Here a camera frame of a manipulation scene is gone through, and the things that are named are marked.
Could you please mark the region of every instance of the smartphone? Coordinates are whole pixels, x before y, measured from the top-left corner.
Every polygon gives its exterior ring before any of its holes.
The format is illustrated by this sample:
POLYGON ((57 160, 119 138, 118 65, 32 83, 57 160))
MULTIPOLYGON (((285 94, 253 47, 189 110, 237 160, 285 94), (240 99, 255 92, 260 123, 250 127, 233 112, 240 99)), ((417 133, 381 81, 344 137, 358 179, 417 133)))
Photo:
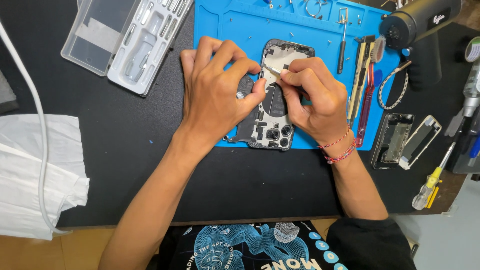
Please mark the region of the smartphone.
POLYGON ((260 66, 259 79, 265 78, 265 100, 259 104, 255 113, 254 127, 248 145, 253 148, 277 149, 286 151, 292 146, 295 127, 288 118, 287 103, 282 88, 276 83, 279 75, 263 67, 263 64, 288 69, 295 59, 315 56, 312 47, 271 39, 267 42, 260 66))
POLYGON ((438 121, 431 115, 427 116, 405 144, 400 167, 409 170, 441 130, 438 121))
POLYGON ((395 169, 402 157, 412 128, 413 114, 389 113, 380 130, 372 166, 376 170, 395 169))

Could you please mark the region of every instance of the camera lens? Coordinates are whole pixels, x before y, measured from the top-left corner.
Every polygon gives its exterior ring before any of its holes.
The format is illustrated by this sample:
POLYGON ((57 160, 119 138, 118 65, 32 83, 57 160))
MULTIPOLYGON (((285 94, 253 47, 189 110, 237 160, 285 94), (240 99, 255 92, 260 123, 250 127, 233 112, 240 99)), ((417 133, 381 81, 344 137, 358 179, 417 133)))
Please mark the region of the camera lens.
POLYGON ((280 145, 281 145, 282 147, 287 146, 287 145, 288 145, 288 139, 287 139, 287 138, 281 139, 281 140, 280 140, 280 145))
POLYGON ((276 139, 278 139, 278 136, 279 136, 279 134, 278 134, 277 131, 272 132, 272 139, 276 140, 276 139))
POLYGON ((286 125, 282 128, 283 136, 288 136, 292 132, 292 128, 289 125, 286 125))

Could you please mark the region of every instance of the suction ring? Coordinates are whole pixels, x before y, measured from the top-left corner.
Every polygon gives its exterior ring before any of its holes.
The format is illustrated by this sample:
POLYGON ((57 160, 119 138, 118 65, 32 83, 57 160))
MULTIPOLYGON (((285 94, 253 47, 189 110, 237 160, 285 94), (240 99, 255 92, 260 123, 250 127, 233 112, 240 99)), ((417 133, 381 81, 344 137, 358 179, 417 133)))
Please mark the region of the suction ring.
POLYGON ((310 0, 307 0, 307 3, 305 4, 305 10, 307 11, 308 15, 312 16, 313 18, 317 18, 317 15, 320 14, 320 11, 322 10, 322 3, 320 3, 320 8, 318 9, 318 12, 317 14, 311 14, 309 11, 308 11, 308 2, 310 2, 310 0))

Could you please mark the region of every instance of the white tissue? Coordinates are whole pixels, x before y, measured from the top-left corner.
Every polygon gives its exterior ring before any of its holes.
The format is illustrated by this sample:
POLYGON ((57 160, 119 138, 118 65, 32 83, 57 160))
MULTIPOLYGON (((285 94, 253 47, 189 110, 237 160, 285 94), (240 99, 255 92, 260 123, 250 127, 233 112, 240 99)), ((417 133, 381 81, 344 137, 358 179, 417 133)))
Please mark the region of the white tissue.
MULTIPOLYGON (((45 118, 49 150, 45 205, 56 225, 61 211, 86 204, 89 179, 85 175, 78 118, 45 118)), ((52 239, 38 203, 41 157, 37 114, 0 117, 0 234, 52 239)))

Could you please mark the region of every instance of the black desk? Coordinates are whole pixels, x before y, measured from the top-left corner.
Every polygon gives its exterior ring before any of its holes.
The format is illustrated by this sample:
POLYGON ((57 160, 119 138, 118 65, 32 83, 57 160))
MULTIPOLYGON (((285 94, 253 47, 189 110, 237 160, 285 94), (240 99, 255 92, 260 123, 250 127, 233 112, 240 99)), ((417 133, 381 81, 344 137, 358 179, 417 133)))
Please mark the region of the black desk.
MULTIPOLYGON (((45 113, 80 119, 85 170, 90 177, 88 203, 63 212, 58 226, 115 225, 180 123, 183 78, 179 52, 192 47, 193 12, 147 98, 60 56, 76 12, 76 1, 0 3, 0 19, 38 88, 45 113)), ((466 34, 478 32, 456 24, 440 31, 444 78, 422 92, 408 91, 392 112, 415 114, 414 128, 431 114, 446 128, 461 108, 471 67, 453 62, 454 44, 466 34), (434 96, 442 98, 429 102, 434 96)), ((20 103, 21 109, 14 113, 36 113, 28 87, 2 43, 0 70, 20 103)), ((393 92, 401 89, 403 80, 403 74, 396 77, 393 92)), ((449 143, 446 137, 436 138, 409 171, 374 171, 372 153, 360 152, 390 213, 414 210, 412 198, 449 143)), ((299 220, 339 214, 331 171, 318 150, 281 153, 216 147, 195 170, 173 221, 299 220)))

